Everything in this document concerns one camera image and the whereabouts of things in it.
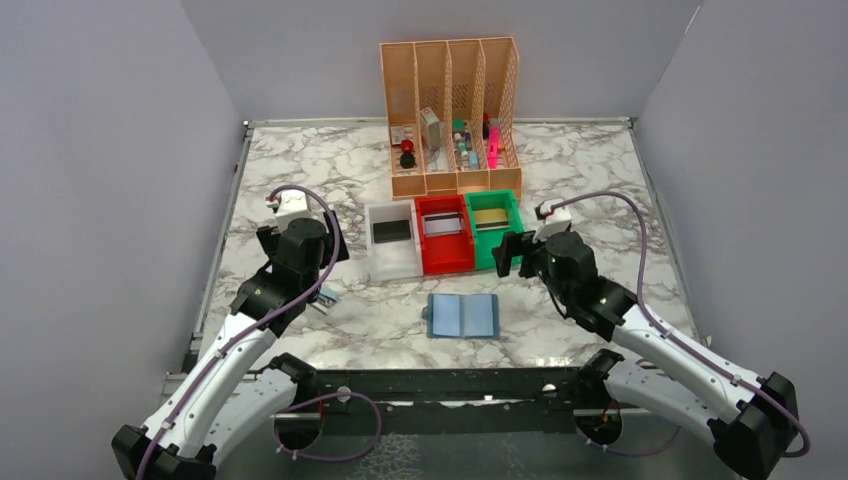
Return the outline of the gold VIP card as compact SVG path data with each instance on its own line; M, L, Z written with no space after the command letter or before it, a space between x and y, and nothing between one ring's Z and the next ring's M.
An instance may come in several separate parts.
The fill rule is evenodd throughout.
M473 210L474 227L480 231L507 229L510 226L508 214L503 208Z

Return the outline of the blue leather card holder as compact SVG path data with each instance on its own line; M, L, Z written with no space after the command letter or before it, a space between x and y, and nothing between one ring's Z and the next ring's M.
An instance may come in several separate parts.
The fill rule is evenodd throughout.
M495 294L429 294L421 317L430 338L500 338L499 299Z

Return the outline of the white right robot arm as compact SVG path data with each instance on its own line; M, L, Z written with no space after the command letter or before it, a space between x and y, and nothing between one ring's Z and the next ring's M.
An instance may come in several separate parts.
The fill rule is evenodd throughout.
M518 274L537 278L557 307L584 330L644 357L652 373L611 350L595 354L577 380L579 398L640 406L689 430L747 479L766 479L800 433L794 384L763 377L683 336L642 307L637 295L599 274L594 252L576 232L537 241L507 232L492 257L500 277L520 258Z

